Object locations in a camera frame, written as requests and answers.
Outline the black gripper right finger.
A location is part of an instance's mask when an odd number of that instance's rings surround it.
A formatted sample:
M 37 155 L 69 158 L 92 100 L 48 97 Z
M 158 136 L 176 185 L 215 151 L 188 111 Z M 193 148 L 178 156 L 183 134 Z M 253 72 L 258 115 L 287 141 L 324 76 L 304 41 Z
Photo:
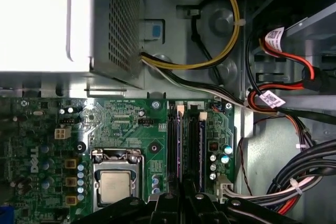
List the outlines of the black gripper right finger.
M 183 179 L 185 218 L 191 223 L 297 223 L 249 200 L 230 198 L 220 204 L 215 196 L 196 190 L 194 181 Z

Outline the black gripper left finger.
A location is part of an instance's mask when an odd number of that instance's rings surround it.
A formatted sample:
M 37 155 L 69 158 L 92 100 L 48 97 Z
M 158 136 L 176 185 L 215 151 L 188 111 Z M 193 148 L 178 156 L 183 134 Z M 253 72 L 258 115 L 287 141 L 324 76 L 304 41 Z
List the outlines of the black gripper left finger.
M 166 193 L 152 194 L 148 201 L 127 197 L 73 223 L 179 223 L 181 181 L 170 177 Z

